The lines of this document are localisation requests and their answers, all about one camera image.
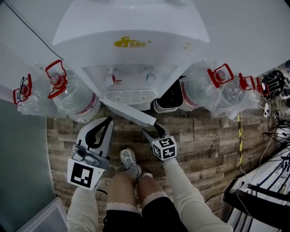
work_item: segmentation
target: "white sneaker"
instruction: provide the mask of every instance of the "white sneaker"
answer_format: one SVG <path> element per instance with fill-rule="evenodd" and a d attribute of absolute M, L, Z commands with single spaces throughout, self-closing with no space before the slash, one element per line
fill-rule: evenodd
<path fill-rule="evenodd" d="M 137 178 L 141 175 L 142 169 L 136 163 L 135 154 L 130 148 L 126 148 L 124 150 L 121 150 L 120 158 L 121 158 L 121 161 L 124 164 L 125 168 L 128 171 L 133 172 Z"/>
<path fill-rule="evenodd" d="M 141 177 L 144 177 L 144 176 L 148 176 L 148 177 L 153 178 L 153 174 L 150 173 L 150 172 L 146 172 L 146 171 L 143 171 L 142 174 L 141 174 Z"/>

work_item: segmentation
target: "yellow logo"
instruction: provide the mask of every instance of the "yellow logo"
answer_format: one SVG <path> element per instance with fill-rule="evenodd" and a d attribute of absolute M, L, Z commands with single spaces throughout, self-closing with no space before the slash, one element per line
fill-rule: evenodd
<path fill-rule="evenodd" d="M 121 48 L 145 48 L 146 43 L 136 39 L 130 39 L 130 36 L 125 36 L 121 40 L 116 41 L 115 46 Z"/>

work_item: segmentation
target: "shorts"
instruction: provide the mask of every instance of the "shorts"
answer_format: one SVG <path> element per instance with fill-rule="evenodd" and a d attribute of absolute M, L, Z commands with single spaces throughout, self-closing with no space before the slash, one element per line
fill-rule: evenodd
<path fill-rule="evenodd" d="M 178 231 L 187 232 L 178 212 L 168 197 L 160 197 L 149 202 L 139 213 L 107 210 L 103 232 L 152 232 Z"/>

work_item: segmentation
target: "water bottle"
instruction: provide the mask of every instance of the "water bottle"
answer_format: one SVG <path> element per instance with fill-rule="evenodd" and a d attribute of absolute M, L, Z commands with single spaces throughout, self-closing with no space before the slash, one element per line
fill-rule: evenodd
<path fill-rule="evenodd" d="M 181 79 L 191 102 L 205 107 L 214 115 L 243 102 L 245 92 L 239 87 L 239 77 L 233 75 L 228 65 L 211 71 L 205 62 L 201 62 L 193 70 L 191 77 Z"/>
<path fill-rule="evenodd" d="M 33 82 L 30 74 L 27 78 L 22 78 L 20 88 L 13 91 L 17 110 L 23 115 L 65 118 L 68 114 L 58 109 L 55 103 L 47 98 L 49 85 L 46 78 L 40 78 Z"/>
<path fill-rule="evenodd" d="M 54 71 L 52 66 L 60 63 L 62 74 Z M 63 68 L 62 61 L 57 60 L 45 69 L 50 78 L 50 94 L 55 105 L 68 113 L 76 122 L 88 123 L 100 109 L 100 99 L 97 95 L 71 70 Z"/>

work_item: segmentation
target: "white sleeve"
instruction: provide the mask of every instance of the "white sleeve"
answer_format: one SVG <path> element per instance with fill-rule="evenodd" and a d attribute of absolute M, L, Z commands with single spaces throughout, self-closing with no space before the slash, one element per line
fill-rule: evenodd
<path fill-rule="evenodd" d="M 175 158 L 164 161 L 167 180 L 173 190 L 174 205 L 189 232 L 232 232 L 230 225 L 216 217 L 204 203 Z"/>
<path fill-rule="evenodd" d="M 78 187 L 68 210 L 68 232 L 98 232 L 96 188 Z"/>

